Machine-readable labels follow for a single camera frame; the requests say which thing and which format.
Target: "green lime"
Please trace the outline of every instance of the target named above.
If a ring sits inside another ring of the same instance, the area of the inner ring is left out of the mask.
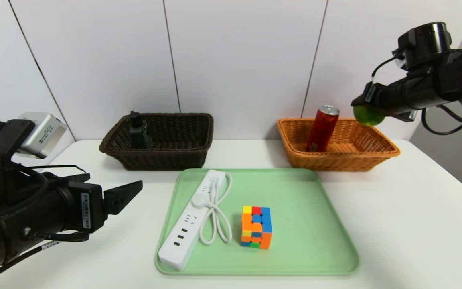
[[[354,106],[354,117],[356,120],[365,126],[377,126],[383,120],[385,115],[370,106]]]

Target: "yellow sticker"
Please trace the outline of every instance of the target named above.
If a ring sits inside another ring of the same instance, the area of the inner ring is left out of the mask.
[[[253,213],[253,207],[252,206],[244,206],[242,213],[243,214],[252,214]]]

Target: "brown wicker basket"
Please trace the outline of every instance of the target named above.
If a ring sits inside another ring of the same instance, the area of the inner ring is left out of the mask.
[[[154,147],[134,149],[127,116],[108,132],[99,150],[114,157],[126,170],[181,171],[200,168],[213,137],[209,114],[141,114]]]
[[[293,167],[317,171],[368,171],[400,150],[379,130],[353,118],[340,118],[326,152],[306,152],[313,118],[284,118],[277,122],[284,149]]]

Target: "red can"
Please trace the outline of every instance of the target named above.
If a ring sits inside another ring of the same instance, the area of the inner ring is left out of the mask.
[[[310,139],[308,139],[308,144],[306,145],[306,151],[326,151],[339,115],[340,110],[334,106],[321,106],[318,109],[315,123],[311,129]]]

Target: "white power strip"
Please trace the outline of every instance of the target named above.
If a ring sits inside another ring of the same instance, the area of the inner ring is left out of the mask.
[[[204,176],[194,196],[158,251],[158,257],[165,265],[176,270],[185,269],[199,240],[199,228],[203,218],[209,210],[209,207],[204,204],[209,201],[209,191],[214,181],[217,181],[217,192],[220,193],[225,188],[225,172],[209,170]]]

